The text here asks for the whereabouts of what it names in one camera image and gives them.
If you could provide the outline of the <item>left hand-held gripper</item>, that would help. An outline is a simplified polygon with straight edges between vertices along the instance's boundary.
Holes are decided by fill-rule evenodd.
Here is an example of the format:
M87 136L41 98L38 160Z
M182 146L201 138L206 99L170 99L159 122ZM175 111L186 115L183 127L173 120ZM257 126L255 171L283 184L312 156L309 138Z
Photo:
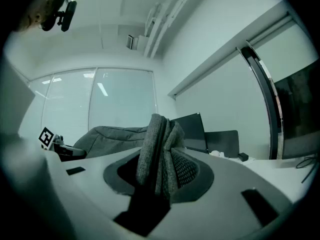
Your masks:
M43 128L38 140L43 149L55 152L61 161L81 160L87 156L85 150L66 145L62 135L55 134L46 127Z

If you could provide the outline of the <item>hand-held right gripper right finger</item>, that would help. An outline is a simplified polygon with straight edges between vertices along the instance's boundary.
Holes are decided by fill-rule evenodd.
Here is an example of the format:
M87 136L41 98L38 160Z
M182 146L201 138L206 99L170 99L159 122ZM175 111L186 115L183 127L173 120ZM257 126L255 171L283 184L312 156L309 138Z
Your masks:
M275 186L246 166L225 158L186 149L207 164L214 180L194 202L174 203L149 234L152 240L247 240L262 228L242 192L256 189L278 214L292 202Z

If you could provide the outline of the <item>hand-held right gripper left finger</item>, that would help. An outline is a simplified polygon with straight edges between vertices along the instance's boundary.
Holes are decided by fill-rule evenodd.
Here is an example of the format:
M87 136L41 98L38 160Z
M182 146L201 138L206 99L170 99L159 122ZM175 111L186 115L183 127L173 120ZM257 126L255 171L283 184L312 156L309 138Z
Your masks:
M58 155L17 134L0 136L3 240L138 240L96 208Z

